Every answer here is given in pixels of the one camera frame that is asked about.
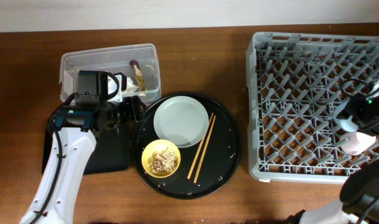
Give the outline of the white tissue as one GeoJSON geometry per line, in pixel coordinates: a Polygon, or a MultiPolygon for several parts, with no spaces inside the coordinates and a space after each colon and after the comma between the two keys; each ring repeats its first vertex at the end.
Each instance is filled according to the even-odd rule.
{"type": "Polygon", "coordinates": [[[124,94],[134,93],[139,87],[134,84],[134,81],[131,78],[127,78],[126,89],[123,91],[124,94]]]}

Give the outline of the pink cup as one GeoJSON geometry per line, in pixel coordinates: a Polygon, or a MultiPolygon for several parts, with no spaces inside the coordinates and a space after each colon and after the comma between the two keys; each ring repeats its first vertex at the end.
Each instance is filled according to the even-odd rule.
{"type": "Polygon", "coordinates": [[[351,156],[357,156],[372,146],[377,137],[361,132],[349,132],[342,135],[340,139],[346,140],[341,145],[341,149],[351,156]]]}

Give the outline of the yellow bowl with food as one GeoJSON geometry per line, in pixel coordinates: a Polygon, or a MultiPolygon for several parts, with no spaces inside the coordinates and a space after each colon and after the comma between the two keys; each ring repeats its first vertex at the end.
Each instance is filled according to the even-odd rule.
{"type": "Polygon", "coordinates": [[[180,166],[180,151],[168,140],[150,142],[142,151],[141,164],[147,174],[155,178],[166,178],[180,166]]]}

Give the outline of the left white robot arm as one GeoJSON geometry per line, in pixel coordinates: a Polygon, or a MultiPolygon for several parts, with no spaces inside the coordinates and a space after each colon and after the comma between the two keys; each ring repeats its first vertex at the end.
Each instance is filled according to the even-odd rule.
{"type": "Polygon", "coordinates": [[[50,116],[50,155],[36,195],[21,223],[72,223],[85,167],[99,137],[121,124],[142,121],[138,96],[110,102],[109,95],[72,93],[50,116]]]}

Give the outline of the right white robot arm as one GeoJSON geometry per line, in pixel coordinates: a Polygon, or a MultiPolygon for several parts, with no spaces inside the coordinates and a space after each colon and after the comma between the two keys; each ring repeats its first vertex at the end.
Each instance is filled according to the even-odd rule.
{"type": "MultiPolygon", "coordinates": [[[[345,130],[341,148],[357,156],[379,134],[379,94],[351,96],[334,111],[334,121],[345,130]]],[[[379,159],[352,174],[342,186],[338,200],[312,211],[291,215],[286,223],[379,223],[379,159]]]]}

